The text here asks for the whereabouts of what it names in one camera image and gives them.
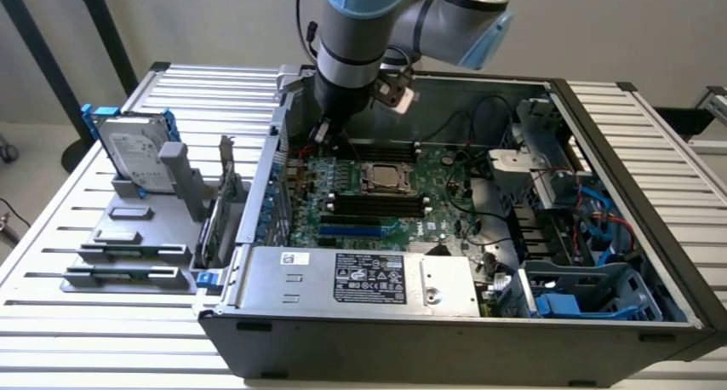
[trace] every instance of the blue clip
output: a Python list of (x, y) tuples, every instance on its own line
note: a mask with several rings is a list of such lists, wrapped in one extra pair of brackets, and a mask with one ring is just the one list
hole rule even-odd
[(119, 115), (119, 108), (115, 106), (99, 106), (94, 114), (98, 116), (116, 116)]
[(170, 140), (182, 141), (180, 131), (178, 130), (178, 119), (174, 116), (172, 111), (170, 111), (168, 107), (162, 111), (162, 116), (164, 116), (164, 120), (167, 122), (167, 129), (170, 130)]
[(639, 311), (630, 306), (615, 312), (581, 312), (577, 297), (566, 294), (543, 294), (535, 298), (535, 305), (543, 318), (630, 320)]
[(99, 129), (96, 127), (96, 124), (94, 123), (94, 116), (91, 115), (91, 108), (94, 105), (87, 103), (84, 106), (80, 107), (80, 120), (83, 120), (83, 123), (87, 124), (88, 131), (91, 132), (91, 135), (94, 136), (94, 140), (99, 140), (102, 136), (99, 135)]
[(198, 288), (207, 288), (209, 290), (217, 290), (222, 288), (222, 286), (218, 284), (219, 281), (219, 275), (214, 272), (201, 272), (197, 276), (197, 287)]

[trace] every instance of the robotic arm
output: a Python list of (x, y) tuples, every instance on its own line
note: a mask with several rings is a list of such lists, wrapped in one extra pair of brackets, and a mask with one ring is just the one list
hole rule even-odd
[(509, 0), (326, 0), (315, 83), (322, 118), (311, 140), (338, 136), (371, 97), (406, 112), (398, 106), (409, 79), (379, 73), (385, 61), (406, 60), (399, 51), (413, 61), (426, 55), (481, 69), (507, 33), (507, 6)]

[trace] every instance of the power supply label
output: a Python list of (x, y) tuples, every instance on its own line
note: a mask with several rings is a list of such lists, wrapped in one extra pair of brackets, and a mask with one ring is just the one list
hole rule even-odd
[(334, 299), (406, 305), (403, 255), (337, 254)]

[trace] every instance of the sticker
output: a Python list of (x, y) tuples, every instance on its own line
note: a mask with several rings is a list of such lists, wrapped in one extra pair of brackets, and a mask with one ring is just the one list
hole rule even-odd
[(337, 254), (334, 299), (338, 302), (405, 305), (406, 283), (402, 255)]
[(128, 179), (151, 192), (174, 192), (154, 141), (147, 136), (126, 133), (111, 133), (110, 139)]
[(282, 265), (309, 265), (310, 253), (309, 252), (285, 252), (281, 255)]

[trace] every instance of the pci slot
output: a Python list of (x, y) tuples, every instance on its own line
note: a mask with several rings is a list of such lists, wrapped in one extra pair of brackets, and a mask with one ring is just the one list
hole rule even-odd
[(418, 161), (417, 150), (413, 145), (378, 146), (378, 145), (341, 145), (337, 150), (339, 160), (357, 160), (377, 163), (415, 163)]
[(425, 217), (421, 197), (337, 196), (337, 215), (367, 215), (377, 217)]
[(365, 215), (322, 215), (322, 224), (341, 224), (343, 226), (381, 226), (382, 219)]
[(359, 227), (359, 226), (321, 226), (318, 235), (342, 235), (346, 237), (378, 237), (385, 235), (382, 227)]

